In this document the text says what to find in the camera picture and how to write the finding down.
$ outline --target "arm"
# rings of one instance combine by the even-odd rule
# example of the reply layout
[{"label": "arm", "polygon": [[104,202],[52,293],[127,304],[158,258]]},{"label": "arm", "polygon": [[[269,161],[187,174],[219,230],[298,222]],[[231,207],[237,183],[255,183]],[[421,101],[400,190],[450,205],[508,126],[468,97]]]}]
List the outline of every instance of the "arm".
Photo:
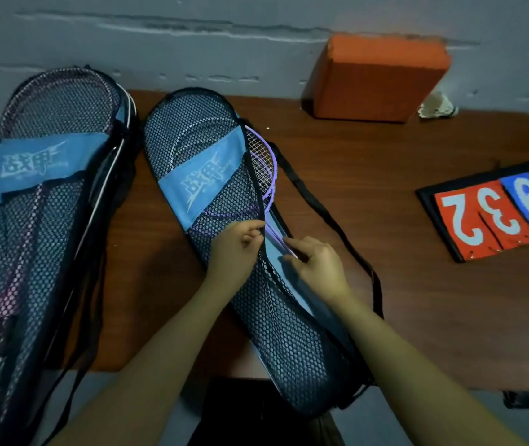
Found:
[{"label": "arm", "polygon": [[352,295],[332,247],[309,237],[285,240],[308,257],[285,259],[343,320],[413,444],[527,444]]},{"label": "arm", "polygon": [[149,446],[171,408],[213,323],[246,282],[264,238],[264,221],[229,225],[211,245],[204,283],[119,373],[55,437],[51,446]]}]

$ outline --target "brown tabletop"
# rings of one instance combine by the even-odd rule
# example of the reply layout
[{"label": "brown tabletop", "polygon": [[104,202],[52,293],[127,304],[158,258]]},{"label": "brown tabletop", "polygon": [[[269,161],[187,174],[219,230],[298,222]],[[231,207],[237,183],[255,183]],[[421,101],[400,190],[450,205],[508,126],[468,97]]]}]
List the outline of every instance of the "brown tabletop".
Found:
[{"label": "brown tabletop", "polygon": [[[163,96],[132,94],[142,118]],[[529,160],[529,115],[462,111],[454,119],[391,125],[314,120],[290,100],[229,98],[279,145],[372,262],[394,329],[467,387],[529,390],[529,246],[456,264],[414,194]],[[124,367],[204,275],[142,153],[136,170],[109,232],[104,330],[94,370]],[[365,272],[282,173],[275,202],[295,236],[323,238],[336,248],[357,296],[370,300]],[[227,312],[195,372],[267,376]]]}]

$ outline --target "red number card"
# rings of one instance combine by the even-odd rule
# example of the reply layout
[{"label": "red number card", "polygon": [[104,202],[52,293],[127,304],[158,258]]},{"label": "red number card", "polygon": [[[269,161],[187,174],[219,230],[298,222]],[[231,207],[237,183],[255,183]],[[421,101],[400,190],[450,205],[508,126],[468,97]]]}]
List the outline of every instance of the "red number card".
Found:
[{"label": "red number card", "polygon": [[474,190],[481,216],[503,248],[529,243],[529,224],[508,198],[502,184],[495,180],[466,189]]},{"label": "red number card", "polygon": [[473,260],[500,252],[500,245],[479,215],[473,187],[438,193],[436,204],[448,233],[463,259]]}]

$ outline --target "white wall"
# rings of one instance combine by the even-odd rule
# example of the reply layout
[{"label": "white wall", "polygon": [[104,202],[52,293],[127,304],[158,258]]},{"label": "white wall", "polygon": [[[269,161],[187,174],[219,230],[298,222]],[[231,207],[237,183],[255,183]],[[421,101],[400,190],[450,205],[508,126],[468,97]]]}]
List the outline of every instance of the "white wall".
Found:
[{"label": "white wall", "polygon": [[445,37],[456,103],[529,112],[529,0],[0,0],[0,112],[73,63],[131,89],[298,98],[335,31]]}]

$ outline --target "orange foam block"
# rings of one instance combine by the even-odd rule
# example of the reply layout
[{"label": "orange foam block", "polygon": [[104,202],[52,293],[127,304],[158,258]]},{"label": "orange foam block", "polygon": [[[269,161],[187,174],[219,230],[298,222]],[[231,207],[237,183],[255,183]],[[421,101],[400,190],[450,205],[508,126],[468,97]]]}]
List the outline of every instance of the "orange foam block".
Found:
[{"label": "orange foam block", "polygon": [[319,62],[314,115],[406,122],[450,64],[437,40],[336,34]]}]

